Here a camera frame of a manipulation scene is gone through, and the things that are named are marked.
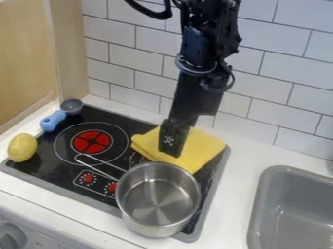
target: yellow sponge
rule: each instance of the yellow sponge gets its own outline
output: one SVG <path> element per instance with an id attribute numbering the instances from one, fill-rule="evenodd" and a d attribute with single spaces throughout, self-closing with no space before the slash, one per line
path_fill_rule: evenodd
<path id="1" fill-rule="evenodd" d="M 225 143 L 198 129 L 191 128 L 182 154 L 175 158 L 158 149 L 160 127 L 144 135 L 134 135 L 131 147 L 152 161 L 164 161 L 176 164 L 191 174 L 196 173 L 226 147 Z"/>

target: white countertop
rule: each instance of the white countertop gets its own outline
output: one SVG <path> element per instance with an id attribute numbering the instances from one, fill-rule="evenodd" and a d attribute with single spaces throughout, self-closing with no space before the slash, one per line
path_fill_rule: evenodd
<path id="1" fill-rule="evenodd" d="M 84 102 L 159 124 L 163 116 L 129 107 L 117 102 L 88 95 Z M 0 136 L 0 160 L 7 157 L 7 146 L 17 134 L 41 132 L 39 121 L 51 114 L 57 102 L 52 102 Z M 332 176 L 333 163 L 300 153 L 250 141 L 235 134 L 205 129 L 231 148 L 214 201 L 207 215 L 200 239 L 192 244 L 175 239 L 149 239 L 129 231 L 120 218 L 85 204 L 52 193 L 0 172 L 0 206 L 8 203 L 19 207 L 15 212 L 36 223 L 48 225 L 95 248 L 170 248 L 247 249 L 246 234 L 258 179 L 263 170 L 274 165 L 289 165 L 313 173 Z"/>

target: sink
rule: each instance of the sink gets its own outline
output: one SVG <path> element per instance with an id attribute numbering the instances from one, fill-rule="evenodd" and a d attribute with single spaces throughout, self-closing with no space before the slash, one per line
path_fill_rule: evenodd
<path id="1" fill-rule="evenodd" d="M 333 248 L 333 179 L 287 166 L 260 177 L 249 249 Z"/>

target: lemon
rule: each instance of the lemon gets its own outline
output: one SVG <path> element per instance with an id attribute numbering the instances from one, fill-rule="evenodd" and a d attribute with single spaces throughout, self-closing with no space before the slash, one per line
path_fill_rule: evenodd
<path id="1" fill-rule="evenodd" d="M 15 136 L 8 146 L 8 156 L 14 162 L 29 160 L 37 150 L 37 140 L 30 134 Z"/>

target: black stovetop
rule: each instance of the black stovetop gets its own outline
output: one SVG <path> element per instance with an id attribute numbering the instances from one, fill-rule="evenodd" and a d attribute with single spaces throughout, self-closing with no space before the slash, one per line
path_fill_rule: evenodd
<path id="1" fill-rule="evenodd" d="M 42 187 L 57 185 L 69 192 L 118 208 L 114 198 L 116 181 L 81 165 L 74 157 L 80 153 L 88 154 L 128 170 L 147 161 L 130 147 L 131 137 L 144 134 L 154 127 L 152 124 L 85 106 L 79 115 L 68 116 L 54 132 L 40 135 L 37 152 L 30 160 L 22 163 L 7 160 L 4 165 L 7 169 L 14 169 L 49 184 L 43 184 Z M 222 155 L 218 155 L 194 175 L 201 186 L 203 197 L 197 214 L 183 230 L 185 234 L 195 230 Z M 120 170 L 99 161 L 83 156 L 80 160 L 115 178 L 122 175 Z"/>

